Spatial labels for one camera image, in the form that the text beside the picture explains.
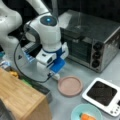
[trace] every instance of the pink plate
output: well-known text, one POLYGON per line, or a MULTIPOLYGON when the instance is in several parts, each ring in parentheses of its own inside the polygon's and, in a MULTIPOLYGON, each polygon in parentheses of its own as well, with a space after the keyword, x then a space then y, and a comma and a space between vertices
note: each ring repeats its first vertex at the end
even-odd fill
POLYGON ((59 91, 68 97, 78 95, 82 91, 83 85, 81 81, 73 76, 60 79, 58 81, 59 91))

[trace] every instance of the countertop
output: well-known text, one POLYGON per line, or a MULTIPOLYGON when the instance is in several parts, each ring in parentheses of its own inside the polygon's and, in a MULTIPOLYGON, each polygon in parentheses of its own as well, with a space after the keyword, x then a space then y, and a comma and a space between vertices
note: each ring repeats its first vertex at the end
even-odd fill
MULTIPOLYGON (((58 81, 50 79, 43 85, 51 90, 53 100, 50 103, 52 120, 71 120, 72 110, 81 103, 88 103, 82 98, 82 93, 89 84, 96 78, 100 77, 120 87, 120 52, 111 61, 102 73, 96 73, 85 66, 82 66, 69 59, 66 60, 65 67, 60 72, 61 78, 67 76, 76 76, 83 83, 83 91, 75 97, 65 97, 58 91, 58 81)), ((100 110, 104 120, 120 120, 120 116, 111 117, 100 110)))

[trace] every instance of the wooden box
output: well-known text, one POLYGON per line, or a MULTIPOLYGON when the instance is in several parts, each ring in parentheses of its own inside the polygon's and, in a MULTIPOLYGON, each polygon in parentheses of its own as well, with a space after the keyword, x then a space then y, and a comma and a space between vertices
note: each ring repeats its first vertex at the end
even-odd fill
POLYGON ((46 96, 1 68, 0 99, 16 120, 52 120, 46 96))

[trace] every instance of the cable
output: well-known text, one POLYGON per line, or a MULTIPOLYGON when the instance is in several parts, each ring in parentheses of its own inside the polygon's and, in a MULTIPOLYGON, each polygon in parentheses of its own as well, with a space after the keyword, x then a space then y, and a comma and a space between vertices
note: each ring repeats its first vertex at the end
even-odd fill
POLYGON ((26 34, 26 32, 29 30, 29 26, 30 26, 30 24, 32 23, 33 20, 31 20, 31 21, 29 22, 29 24, 28 24, 28 29, 26 29, 26 31, 24 32, 23 36, 21 37, 19 43, 17 44, 17 46, 16 46, 16 48, 15 48, 15 51, 14 51, 14 62, 15 62, 15 65, 16 65, 17 69, 19 70, 19 72, 20 72, 21 74, 23 74, 26 78, 28 78, 28 80, 31 80, 31 81, 34 81, 34 82, 37 82, 37 83, 45 83, 45 82, 47 82, 51 77, 53 77, 53 76, 55 75, 55 73, 49 73, 49 74, 48 74, 48 78, 47 78, 45 81, 37 81, 37 80, 35 80, 35 79, 31 79, 29 76, 27 76, 26 74, 24 74, 24 73, 20 70, 19 66, 17 65, 16 58, 15 58, 15 56, 16 56, 16 51, 17 51, 17 49, 18 49, 18 46, 20 45, 21 41, 22 41, 23 38, 25 37, 25 34, 26 34))

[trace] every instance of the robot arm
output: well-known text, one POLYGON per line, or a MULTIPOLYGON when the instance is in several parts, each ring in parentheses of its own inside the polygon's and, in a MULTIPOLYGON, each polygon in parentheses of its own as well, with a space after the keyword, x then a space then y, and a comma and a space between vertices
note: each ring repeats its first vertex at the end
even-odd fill
MULTIPOLYGON (((38 71, 44 70, 46 74, 48 74, 49 71, 57 73, 64 66, 64 59, 68 56, 67 45, 62 45, 60 42, 61 34, 58 21, 49 13, 41 0, 26 1, 31 4, 39 14, 37 18, 29 21, 24 27, 28 40, 42 44, 42 49, 36 56, 38 71)), ((9 9, 3 1, 0 0, 0 45, 5 51, 6 59, 10 61, 11 66, 16 70, 18 69, 16 63, 20 68, 29 64, 20 45, 17 48, 16 54, 14 54, 19 40, 8 35, 21 24, 22 18, 19 13, 9 9)))
POLYGON ((42 44, 42 49, 36 56, 39 68, 41 70, 49 68, 57 73, 65 64, 64 59, 68 56, 68 47, 66 43, 61 44, 58 20, 48 12, 41 0, 35 0, 34 2, 32 5, 31 1, 29 1, 40 15, 25 25, 24 30, 29 29, 26 32, 26 37, 32 42, 42 44))
POLYGON ((49 12, 42 0, 26 0, 40 14, 49 12))

